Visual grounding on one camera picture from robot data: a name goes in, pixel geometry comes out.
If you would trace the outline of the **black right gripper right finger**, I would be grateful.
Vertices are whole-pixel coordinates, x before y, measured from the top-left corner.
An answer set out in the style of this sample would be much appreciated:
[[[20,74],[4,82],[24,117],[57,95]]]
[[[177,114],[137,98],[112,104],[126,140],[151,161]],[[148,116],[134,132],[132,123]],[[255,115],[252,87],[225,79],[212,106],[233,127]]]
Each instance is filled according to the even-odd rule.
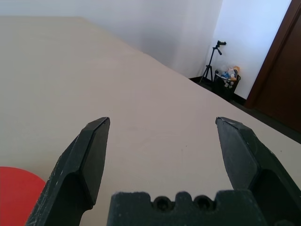
[[[301,224],[301,191],[278,158],[244,124],[215,120],[224,166],[234,189],[251,191],[270,226]]]

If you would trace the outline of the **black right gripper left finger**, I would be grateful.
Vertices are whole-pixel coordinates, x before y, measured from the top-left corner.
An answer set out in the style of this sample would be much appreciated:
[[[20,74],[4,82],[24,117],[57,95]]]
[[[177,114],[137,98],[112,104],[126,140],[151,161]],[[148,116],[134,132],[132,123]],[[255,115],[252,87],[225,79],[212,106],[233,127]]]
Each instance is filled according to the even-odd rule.
[[[59,157],[30,216],[27,226],[78,226],[97,200],[110,119],[88,123]]]

